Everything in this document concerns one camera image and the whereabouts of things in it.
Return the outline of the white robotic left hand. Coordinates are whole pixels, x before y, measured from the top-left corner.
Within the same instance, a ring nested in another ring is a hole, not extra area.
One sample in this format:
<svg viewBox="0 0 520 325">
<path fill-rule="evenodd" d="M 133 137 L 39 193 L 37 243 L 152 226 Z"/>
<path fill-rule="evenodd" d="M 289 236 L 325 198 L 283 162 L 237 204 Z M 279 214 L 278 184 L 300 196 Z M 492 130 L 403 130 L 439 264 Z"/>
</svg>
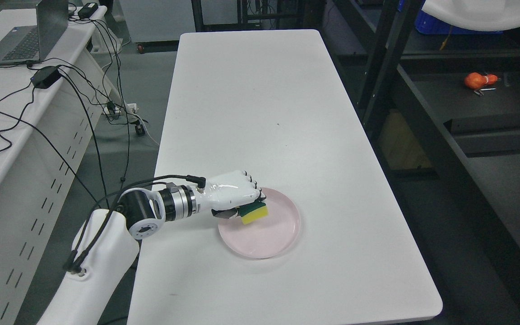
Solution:
<svg viewBox="0 0 520 325">
<path fill-rule="evenodd" d="M 220 219 L 235 218 L 240 206 L 265 199 L 257 182 L 244 170 L 207 177 L 204 189 L 195 191 L 196 212 Z"/>
</svg>

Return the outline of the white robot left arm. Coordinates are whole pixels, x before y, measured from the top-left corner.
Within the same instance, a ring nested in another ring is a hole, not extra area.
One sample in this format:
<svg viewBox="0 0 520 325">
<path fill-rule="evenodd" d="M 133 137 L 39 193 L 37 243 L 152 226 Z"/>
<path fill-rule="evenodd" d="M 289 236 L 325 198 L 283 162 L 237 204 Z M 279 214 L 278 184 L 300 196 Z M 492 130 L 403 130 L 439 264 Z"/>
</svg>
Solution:
<svg viewBox="0 0 520 325">
<path fill-rule="evenodd" d="M 139 242 L 163 226 L 196 214 L 208 181 L 164 175 L 130 183 L 95 209 L 76 235 L 65 275 L 39 325 L 95 325 L 134 263 Z"/>
</svg>

